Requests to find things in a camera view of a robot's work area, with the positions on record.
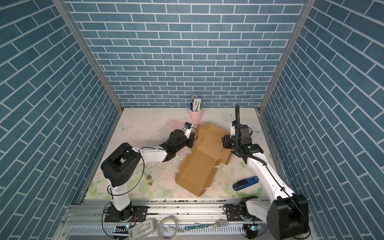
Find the floral tabletop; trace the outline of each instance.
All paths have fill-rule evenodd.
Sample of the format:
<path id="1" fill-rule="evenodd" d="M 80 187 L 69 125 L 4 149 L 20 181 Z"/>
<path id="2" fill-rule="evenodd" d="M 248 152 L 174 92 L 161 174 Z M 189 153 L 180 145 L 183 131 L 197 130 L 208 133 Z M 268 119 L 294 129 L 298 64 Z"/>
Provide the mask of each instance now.
<path id="1" fill-rule="evenodd" d="M 120 144 L 127 142 L 135 147 L 153 147 L 165 142 L 175 129 L 182 129 L 185 122 L 190 122 L 188 109 L 184 108 L 125 108 L 111 141 L 103 156 L 106 159 Z M 212 123 L 229 131 L 231 122 L 235 120 L 235 108 L 204 108 L 200 124 Z M 252 142 L 257 143 L 274 167 L 271 154 L 261 130 L 256 112 L 253 108 L 240 108 L 240 122 L 247 124 L 252 130 Z M 187 156 L 191 153 L 184 147 L 168 162 L 149 162 L 145 165 L 144 175 L 137 187 L 129 193 L 131 199 L 161 199 L 161 198 L 196 198 L 195 195 L 175 183 L 175 174 Z M 111 199 L 107 193 L 107 180 L 98 166 L 85 199 Z M 131 189 L 139 180 L 142 173 L 142 163 L 138 164 L 131 178 L 126 183 Z M 234 191 L 232 185 L 242 179 L 256 174 L 243 162 L 233 155 L 228 165 L 220 163 L 217 173 L 209 188 L 201 198 L 228 198 L 256 195 L 267 197 L 261 183 L 254 184 L 240 191 Z"/>

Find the roll of clear tape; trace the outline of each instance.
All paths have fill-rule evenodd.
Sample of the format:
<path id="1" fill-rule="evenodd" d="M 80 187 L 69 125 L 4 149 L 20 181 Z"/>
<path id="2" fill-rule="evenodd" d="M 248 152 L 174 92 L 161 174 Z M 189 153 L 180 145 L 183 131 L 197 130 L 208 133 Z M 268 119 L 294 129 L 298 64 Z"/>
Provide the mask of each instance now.
<path id="1" fill-rule="evenodd" d="M 174 233 L 170 238 L 164 238 L 164 236 L 163 236 L 161 230 L 162 230 L 163 224 L 164 224 L 167 220 L 169 220 L 169 219 L 175 222 L 175 233 Z M 176 237 L 176 235 L 177 235 L 177 230 L 178 230 L 178 227 L 177 227 L 177 221 L 176 221 L 176 219 L 173 218 L 173 217 L 168 216 L 168 217 L 163 218 L 163 219 L 160 221 L 160 223 L 158 224 L 158 226 L 157 226 L 157 235 L 159 236 L 159 239 L 161 239 L 161 240 L 172 240 L 174 237 Z"/>

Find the pen holder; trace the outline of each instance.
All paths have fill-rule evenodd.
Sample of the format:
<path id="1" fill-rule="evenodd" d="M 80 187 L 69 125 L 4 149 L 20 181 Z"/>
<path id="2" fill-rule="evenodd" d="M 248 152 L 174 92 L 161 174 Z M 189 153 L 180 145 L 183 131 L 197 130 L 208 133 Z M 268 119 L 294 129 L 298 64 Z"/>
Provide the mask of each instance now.
<path id="1" fill-rule="evenodd" d="M 202 111 L 203 110 L 200 110 L 198 112 L 193 112 L 193 111 L 189 110 L 189 117 L 191 118 L 192 123 L 199 123 L 201 121 Z"/>

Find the aluminum corner post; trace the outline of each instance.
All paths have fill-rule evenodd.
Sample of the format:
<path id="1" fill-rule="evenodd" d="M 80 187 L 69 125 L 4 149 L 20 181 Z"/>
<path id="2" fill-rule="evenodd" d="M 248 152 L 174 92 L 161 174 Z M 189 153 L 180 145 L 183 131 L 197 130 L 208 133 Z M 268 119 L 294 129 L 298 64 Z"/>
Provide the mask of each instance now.
<path id="1" fill-rule="evenodd" d="M 64 0 L 52 0 L 52 2 L 55 5 L 58 12 L 60 13 L 67 27 L 71 31 L 73 37 L 75 38 L 76 42 L 80 46 L 81 50 L 83 51 L 92 69 L 95 71 L 96 75 L 98 76 L 101 84 L 104 86 L 109 97 L 112 99 L 112 102 L 115 104 L 117 110 L 119 111 L 119 113 L 122 113 L 123 107 L 120 101 L 117 99 L 110 84 L 108 83 L 106 76 L 103 73 L 103 70 L 101 69 L 99 63 L 96 61 L 95 57 L 93 56 L 88 43 L 85 41 L 84 36 L 82 35 L 78 25 L 76 24 Z"/>
<path id="2" fill-rule="evenodd" d="M 260 113 L 262 113 L 264 111 L 266 104 L 272 95 L 273 89 L 275 88 L 277 81 L 279 80 L 279 77 L 283 71 L 283 68 L 284 68 L 285 64 L 287 63 L 289 55 L 291 54 L 292 49 L 295 46 L 297 39 L 299 38 L 301 30 L 303 29 L 304 23 L 307 20 L 308 15 L 311 12 L 312 7 L 313 7 L 315 2 L 316 2 L 316 0 L 306 0 L 302 9 L 301 9 L 299 18 L 297 19 L 297 22 L 296 22 L 296 24 L 292 30 L 292 33 L 291 33 L 289 40 L 288 40 L 288 43 L 287 43 L 286 47 L 284 48 L 284 51 L 283 51 L 283 54 L 281 55 L 279 64 L 277 65 L 276 70 L 273 73 L 271 82 L 269 83 L 269 85 L 266 89 L 266 92 L 265 92 L 265 95 L 263 97 L 262 102 L 260 103 L 260 107 L 259 107 Z"/>

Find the utensil with teal handle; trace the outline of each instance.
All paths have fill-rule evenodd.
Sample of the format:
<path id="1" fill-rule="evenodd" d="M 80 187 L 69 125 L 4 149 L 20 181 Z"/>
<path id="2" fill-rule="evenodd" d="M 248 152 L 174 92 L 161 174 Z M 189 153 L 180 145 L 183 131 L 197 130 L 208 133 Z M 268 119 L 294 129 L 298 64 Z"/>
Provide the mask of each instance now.
<path id="1" fill-rule="evenodd" d="M 201 224 L 201 225 L 194 225 L 194 226 L 189 226 L 185 227 L 184 230 L 191 230 L 191 229 L 197 229 L 197 228 L 206 228 L 209 227 L 208 224 Z"/>

